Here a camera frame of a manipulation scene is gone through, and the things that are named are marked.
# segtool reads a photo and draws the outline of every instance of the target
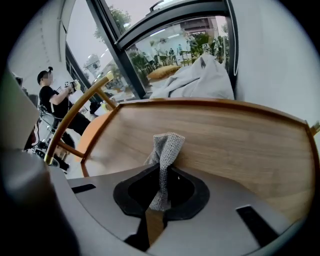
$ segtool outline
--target ceiling light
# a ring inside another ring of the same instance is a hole
[[[151,35],[150,35],[150,37],[152,37],[152,36],[154,36],[154,35],[156,35],[156,34],[158,34],[158,33],[162,32],[162,31],[165,31],[165,29],[161,29],[161,30],[159,30],[159,31],[157,31],[157,32],[155,32],[155,33],[153,33],[153,34],[151,34]]]
[[[169,36],[168,36],[168,39],[169,39],[169,38],[174,38],[174,37],[177,37],[177,36],[180,36],[180,34],[172,34],[172,35],[169,35]]]

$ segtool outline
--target black slot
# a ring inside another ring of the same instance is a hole
[[[77,193],[92,190],[95,188],[96,188],[96,186],[93,184],[86,184],[86,185],[82,185],[82,186],[75,186],[75,187],[72,187],[71,189],[72,189],[73,193],[77,194]]]
[[[238,208],[236,211],[261,247],[268,245],[278,237],[277,233],[251,206]]]

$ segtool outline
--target gray cloth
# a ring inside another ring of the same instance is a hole
[[[235,99],[226,69],[208,53],[202,54],[190,68],[178,70],[150,96],[177,97]]]
[[[150,204],[150,208],[156,211],[165,211],[170,208],[168,202],[168,166],[177,158],[185,137],[174,132],[153,136],[153,151],[144,162],[145,165],[160,163],[159,191]]]

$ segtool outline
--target black t-shirt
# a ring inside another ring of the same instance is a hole
[[[45,106],[49,113],[52,113],[50,99],[53,95],[58,95],[56,90],[53,90],[50,86],[43,86],[39,92],[40,103]],[[59,105],[53,105],[54,112],[52,113],[57,118],[64,118],[68,110],[71,109],[72,104],[68,98],[64,98]]]

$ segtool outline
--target glass window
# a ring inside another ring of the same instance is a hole
[[[134,99],[105,42],[96,34],[97,25],[86,0],[76,0],[66,41],[84,76],[93,84],[112,72],[114,79],[102,90],[117,102]]]
[[[154,10],[167,7],[183,0],[164,0]],[[111,15],[122,34],[150,13],[150,7],[159,0],[105,0]]]
[[[150,79],[151,72],[170,65],[187,69],[203,53],[215,56],[215,60],[228,70],[227,21],[224,16],[184,20],[149,34],[126,52],[147,93],[153,92],[168,78]]]

